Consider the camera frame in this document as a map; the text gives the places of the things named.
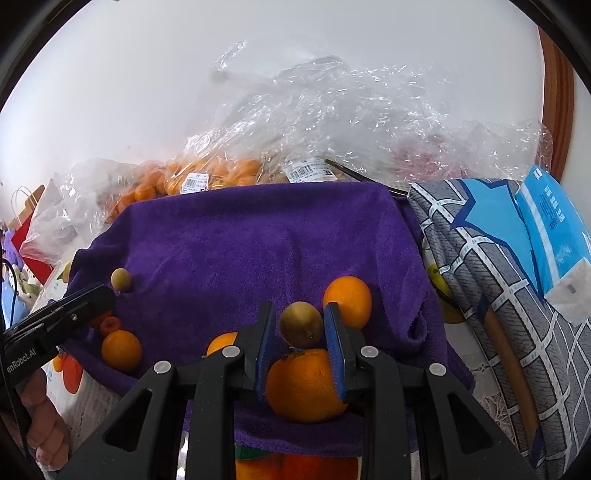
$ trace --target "black cable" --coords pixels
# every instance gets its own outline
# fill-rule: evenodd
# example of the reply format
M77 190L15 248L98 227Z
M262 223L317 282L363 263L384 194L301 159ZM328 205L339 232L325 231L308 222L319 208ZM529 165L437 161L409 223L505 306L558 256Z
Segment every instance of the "black cable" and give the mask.
M10 264L10 262L8 260L6 260L5 258L2 259L2 264L6 265L12 272L12 275L14 276L15 279L15 296L12 298L12 315L11 315L11 325L12 325L12 320L13 320L13 316L14 316L14 301L16 299L16 275L14 273L14 269L12 267L12 265ZM4 278L0 278L0 285L2 284L2 282L4 281ZM18 398L16 398L17 396L17 392L14 390L14 387L11 385L10 383L10 377L8 375L8 366L7 366L7 360L6 360L6 352L4 351L4 314L2 312L2 309L0 309L0 317L2 320L2 332L0 335L0 370L2 370L2 379L4 381L4 386L6 387L6 393L7 393L7 397L8 397L8 402L10 403L10 408L12 410L12 416L14 416L14 421L17 424L17 429L18 429L18 433L20 434L21 437L21 443L22 443L22 450L24 452L25 458L29 461L29 462L35 462L35 460L33 459L33 456L31 455L31 452L29 452L29 448L28 448L28 444L27 444L27 432L25 432L25 429L22 425L22 423L19 420L19 417L17 415L17 409L15 408L15 404L18 401Z

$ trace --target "plastic wrap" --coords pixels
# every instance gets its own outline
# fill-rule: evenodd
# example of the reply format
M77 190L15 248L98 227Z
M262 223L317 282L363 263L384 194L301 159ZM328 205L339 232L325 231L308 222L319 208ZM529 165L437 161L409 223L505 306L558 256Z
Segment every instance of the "plastic wrap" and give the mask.
M57 265L86 248L131 203L165 194L164 166L95 158L49 181L31 218L23 257Z
M323 158L392 187L458 177L521 180L534 163L549 167L551 137L537 121L448 126L453 86L434 69L353 70L306 50L300 57L307 61L263 77L257 60L250 72L244 66L245 46L215 63L202 98L217 95L220 109L207 113L215 120L203 121L207 128L171 164L169 194L182 193L189 174L203 174L191 191L293 181L294 164Z

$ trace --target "blue gripper pad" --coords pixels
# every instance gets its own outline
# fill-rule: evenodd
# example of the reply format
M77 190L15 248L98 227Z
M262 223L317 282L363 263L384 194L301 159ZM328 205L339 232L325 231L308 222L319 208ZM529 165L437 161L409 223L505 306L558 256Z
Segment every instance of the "blue gripper pad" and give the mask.
M329 303L324 309L324 335L326 336L326 346L329 351L330 371L333 376L335 390L340 401L345 399L345 358L341 350L339 334L335 321L335 312L338 314L339 308L333 303Z
M255 384L254 391L256 397L261 400L265 393L265 381L267 379L267 372L271 364L271 350L272 344L275 338L275 324L277 322L277 316L275 314L275 308L270 305L263 305L259 313L258 322L265 322L265 327L262 333L261 346L256 355L255 363Z

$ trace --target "human hand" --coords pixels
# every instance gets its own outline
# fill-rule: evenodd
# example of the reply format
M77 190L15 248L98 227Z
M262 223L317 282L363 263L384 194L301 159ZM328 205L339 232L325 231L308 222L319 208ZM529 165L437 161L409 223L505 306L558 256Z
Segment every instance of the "human hand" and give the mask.
M27 443L36 450L37 461L49 470L61 469L68 461L70 436L66 422L47 398L47 377L41 368L33 373L22 389L21 401L24 407L33 409ZM14 441L22 446L12 416L6 413L0 413L0 416Z

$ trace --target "blue tissue pack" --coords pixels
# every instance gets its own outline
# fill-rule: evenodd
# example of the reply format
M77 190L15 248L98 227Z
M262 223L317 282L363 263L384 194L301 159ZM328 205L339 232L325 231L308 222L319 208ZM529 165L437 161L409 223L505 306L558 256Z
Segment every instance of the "blue tissue pack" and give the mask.
M591 241L560 184L534 166L515 195L544 298L578 325L591 316Z

